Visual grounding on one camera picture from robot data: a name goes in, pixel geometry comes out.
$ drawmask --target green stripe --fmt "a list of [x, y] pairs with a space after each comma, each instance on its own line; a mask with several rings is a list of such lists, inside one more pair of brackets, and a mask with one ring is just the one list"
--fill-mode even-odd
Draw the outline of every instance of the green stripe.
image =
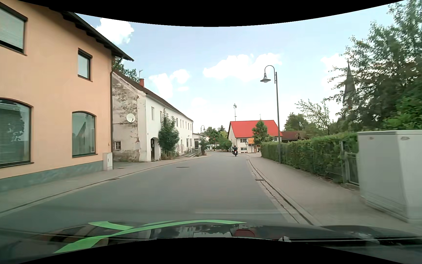
[[168, 226], [174, 226], [174, 225], [188, 225], [188, 224], [194, 224], [194, 223], [217, 223], [217, 224], [232, 225], [232, 224], [244, 224], [245, 222], [228, 221], [228, 220], [192, 220], [192, 221], [182, 221], [182, 222], [174, 222], [174, 223], [167, 223], [167, 224], [160, 224], [160, 225], [142, 226], [142, 227], [137, 227], [137, 228], [133, 228], [129, 230], [120, 231], [118, 233], [111, 234], [111, 235], [87, 237], [87, 238], [78, 240], [74, 243], [67, 244], [66, 246], [57, 250], [55, 253], [62, 253], [62, 252], [80, 250], [80, 249], [89, 249], [92, 246], [94, 246], [97, 242], [99, 242], [101, 239], [108, 238], [108, 237], [124, 235], [128, 233], [139, 232], [139, 231], [144, 231], [144, 230], [151, 230], [155, 228], [162, 228], [162, 227], [168, 227]]
[[95, 225], [100, 227], [105, 227], [109, 229], [117, 229], [117, 230], [128, 230], [132, 229], [134, 226], [128, 226], [128, 225], [117, 225], [109, 223], [108, 221], [100, 221], [100, 222], [90, 222], [89, 225]]

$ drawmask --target red roof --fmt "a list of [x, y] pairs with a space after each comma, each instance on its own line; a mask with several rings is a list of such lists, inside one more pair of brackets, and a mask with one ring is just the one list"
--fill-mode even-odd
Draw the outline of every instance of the red roof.
[[281, 131], [281, 140], [296, 140], [298, 135], [299, 131]]
[[[236, 138], [251, 138], [253, 137], [252, 128], [256, 126], [259, 120], [253, 121], [231, 121], [229, 127], [232, 127], [234, 136]], [[278, 136], [278, 126], [274, 120], [262, 120], [268, 128], [268, 135], [277, 137]]]

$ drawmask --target arched window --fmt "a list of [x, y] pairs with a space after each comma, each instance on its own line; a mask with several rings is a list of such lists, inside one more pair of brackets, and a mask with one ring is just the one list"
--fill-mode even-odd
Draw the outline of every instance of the arched window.
[[95, 154], [95, 116], [73, 112], [73, 157]]
[[0, 99], [0, 167], [30, 163], [31, 108]]

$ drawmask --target satellite dish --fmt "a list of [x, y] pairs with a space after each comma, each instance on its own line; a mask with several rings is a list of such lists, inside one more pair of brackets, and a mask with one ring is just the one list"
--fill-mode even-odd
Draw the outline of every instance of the satellite dish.
[[136, 120], [136, 118], [132, 113], [129, 113], [126, 115], [126, 120], [130, 123], [133, 123]]

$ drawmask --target curb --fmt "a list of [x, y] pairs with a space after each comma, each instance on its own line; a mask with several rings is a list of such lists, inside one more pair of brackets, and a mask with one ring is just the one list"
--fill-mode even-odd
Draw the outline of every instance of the curb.
[[[208, 156], [200, 156], [200, 157], [196, 157], [196, 159], [200, 159], [202, 157], [208, 157]], [[157, 168], [157, 167], [162, 167], [162, 166], [171, 165], [171, 164], [175, 164], [175, 163], [179, 163], [179, 162], [184, 162], [184, 161], [189, 161], [189, 160], [176, 161], [176, 162], [172, 162], [172, 163], [168, 163], [168, 164], [163, 164], [163, 165], [158, 165], [158, 166], [155, 166], [155, 167], [151, 167], [151, 168], [147, 168], [147, 169], [143, 169], [143, 170], [139, 170], [139, 171], [134, 171], [134, 172], [126, 173], [126, 174], [123, 174], [123, 175], [120, 175], [120, 176], [116, 176], [116, 177], [112, 177], [112, 178], [108, 178], [108, 179], [103, 179], [103, 180], [98, 181], [98, 182], [90, 183], [90, 184], [87, 184], [85, 186], [81, 186], [81, 187], [78, 187], [78, 188], [75, 188], [75, 189], [67, 190], [67, 191], [64, 191], [64, 192], [61, 192], [61, 193], [58, 193], [58, 194], [55, 194], [55, 195], [46, 196], [46, 197], [43, 197], [43, 198], [40, 198], [40, 199], [37, 199], [37, 200], [34, 200], [34, 201], [27, 202], [25, 204], [18, 205], [16, 207], [13, 207], [13, 208], [10, 208], [10, 209], [3, 210], [3, 211], [0, 212], [0, 214], [7, 213], [7, 212], [13, 211], [15, 209], [20, 209], [22, 207], [26, 207], [28, 205], [31, 205], [32, 203], [40, 202], [40, 201], [43, 201], [45, 199], [50, 199], [50, 198], [54, 198], [54, 197], [59, 196], [59, 195], [67, 194], [69, 192], [78, 191], [80, 189], [83, 189], [83, 188], [86, 188], [86, 187], [90, 187], [90, 186], [93, 186], [93, 185], [96, 185], [96, 184], [99, 184], [99, 183], [103, 183], [103, 182], [109, 181], [109, 180], [114, 179], [114, 178], [120, 178], [120, 177], [128, 176], [128, 175], [131, 175], [131, 174], [135, 174], [135, 173], [138, 173], [138, 172], [141, 172], [141, 171], [147, 171], [147, 170], [154, 169], [154, 168]]]
[[276, 187], [274, 185], [274, 183], [272, 183], [270, 180], [268, 180], [268, 178], [258, 169], [256, 168], [251, 160], [250, 160], [250, 156], [249, 155], [245, 155], [247, 157], [249, 157], [249, 162], [252, 165], [252, 167], [258, 172], [258, 174], [260, 174], [260, 176], [273, 188], [276, 190], [276, 192], [278, 192], [279, 195], [281, 195], [286, 201], [287, 203], [289, 203], [289, 205], [291, 205], [294, 209], [296, 209], [296, 211], [301, 214], [306, 220], [307, 222], [309, 222], [311, 225], [318, 225], [321, 226], [322, 223], [320, 223], [317, 219], [315, 219], [310, 213], [308, 213], [308, 211], [306, 211], [301, 205], [299, 205], [298, 203], [296, 203], [296, 201], [294, 201], [291, 197], [289, 197], [287, 194], [285, 194], [281, 189], [279, 189], [278, 187]]

